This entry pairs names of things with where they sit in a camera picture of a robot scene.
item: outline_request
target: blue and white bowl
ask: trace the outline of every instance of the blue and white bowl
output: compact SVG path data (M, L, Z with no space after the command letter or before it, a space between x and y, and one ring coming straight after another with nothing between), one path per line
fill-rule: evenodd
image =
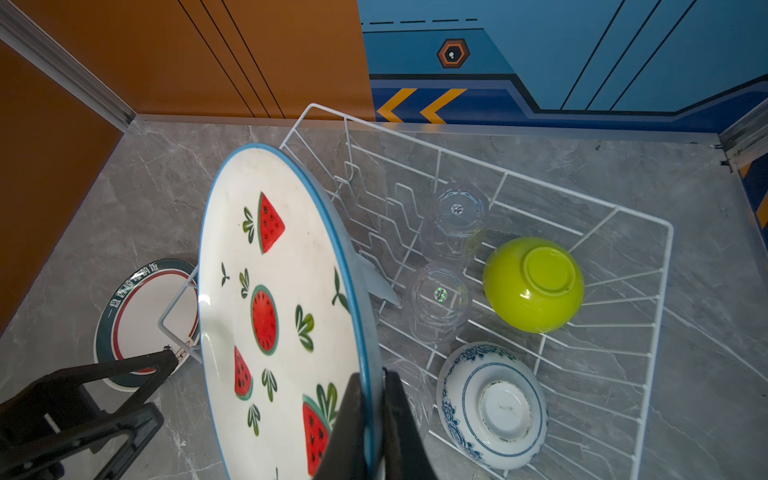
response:
M470 458L491 468L528 464L547 436L547 402L533 372L506 348L469 343L437 382L440 421Z

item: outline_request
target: watermelon pattern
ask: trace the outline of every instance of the watermelon pattern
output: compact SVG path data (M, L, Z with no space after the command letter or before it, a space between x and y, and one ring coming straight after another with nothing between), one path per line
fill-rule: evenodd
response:
M240 400L248 400L253 392L253 377L243 356L235 346L235 395Z
M336 400L338 392L336 386L328 384L328 395L326 396L323 386L317 385L317 403L310 397L304 395L302 404L302 417L304 420L304 437L306 440L306 470L310 476L317 473L323 455L328 448L333 424L336 423L338 412L336 411Z
M280 235L286 231L283 219L275 211L269 199L262 192L259 196L259 248L261 253L270 251Z
M277 338L280 334L277 322L277 307L272 293L264 285L253 289L250 311L253 336L262 352L267 355L275 353Z

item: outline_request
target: white dish rack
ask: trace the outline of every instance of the white dish rack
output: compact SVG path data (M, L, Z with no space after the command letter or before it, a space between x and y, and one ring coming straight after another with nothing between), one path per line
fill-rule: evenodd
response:
M344 131L306 130L304 118L312 109L343 119ZM547 393L549 435L526 468L495 471L451 443L435 410L425 447L440 478L638 477L674 231L669 222L318 104L306 108L280 150L315 174L359 253L399 295L427 262L419 251L419 229L432 193L460 180L488 197L495 230L464 269L473 305L451 349L486 340L516 351ZM509 163L524 159L521 152ZM559 242L584 272L583 306L562 329L522 333L488 306L480 280L485 259L518 236ZM450 351L414 339L398 307L374 300L382 355L413 361L434 387Z

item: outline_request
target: white plate with red rim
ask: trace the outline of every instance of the white plate with red rim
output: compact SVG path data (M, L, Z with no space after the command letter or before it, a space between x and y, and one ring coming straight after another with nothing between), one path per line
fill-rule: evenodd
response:
M383 384L368 295L374 276L309 171L262 144L230 155L206 206L198 295L205 379L230 478L313 476L355 372L366 460L376 467Z
M157 321L194 266L176 258L163 258L144 265L131 274L112 294L101 313L94 336L94 360L111 362L133 356L160 352L172 347L179 363L178 370L189 357L157 328ZM164 325L188 346L197 345L197 284L194 280L168 313ZM114 389L135 392L154 369L126 373L104 379Z

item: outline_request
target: drinking glass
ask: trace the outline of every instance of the drinking glass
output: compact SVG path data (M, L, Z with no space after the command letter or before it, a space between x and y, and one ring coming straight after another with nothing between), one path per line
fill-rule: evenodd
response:
M445 185L432 198L422 224L424 256L447 263L468 263L485 233L486 202L485 196L470 185Z
M414 278L403 305L412 335L430 346L451 342L468 318L471 299L464 276L450 266L429 263Z
M413 362L394 358L384 362L384 367L400 375L402 389L406 393L413 414L413 422L416 424L419 437L423 441L429 434L435 390L428 384L426 374Z

